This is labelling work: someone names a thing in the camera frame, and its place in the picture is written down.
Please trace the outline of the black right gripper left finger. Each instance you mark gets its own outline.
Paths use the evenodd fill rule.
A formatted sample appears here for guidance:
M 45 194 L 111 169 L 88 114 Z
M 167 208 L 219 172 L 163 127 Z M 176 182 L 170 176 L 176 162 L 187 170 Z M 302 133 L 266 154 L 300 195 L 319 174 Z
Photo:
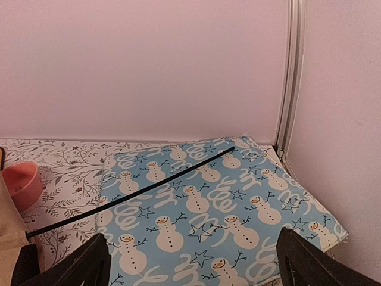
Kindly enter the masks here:
M 18 285 L 108 285 L 111 255 L 104 235 L 96 234 L 47 271 L 39 268 L 35 244 L 21 248 Z

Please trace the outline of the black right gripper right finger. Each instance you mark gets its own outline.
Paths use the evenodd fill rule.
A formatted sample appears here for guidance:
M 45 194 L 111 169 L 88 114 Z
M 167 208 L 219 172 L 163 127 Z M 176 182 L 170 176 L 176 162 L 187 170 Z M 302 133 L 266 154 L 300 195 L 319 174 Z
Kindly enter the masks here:
M 283 285 L 380 285 L 337 262 L 295 231 L 283 227 L 276 244 Z

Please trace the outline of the beige pet tent fabric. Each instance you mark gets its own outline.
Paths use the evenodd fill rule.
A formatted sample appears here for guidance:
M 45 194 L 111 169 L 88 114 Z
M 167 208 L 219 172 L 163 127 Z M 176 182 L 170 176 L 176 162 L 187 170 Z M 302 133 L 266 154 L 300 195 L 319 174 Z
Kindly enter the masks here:
M 1 285 L 27 285 L 40 274 L 38 248 L 1 178 Z

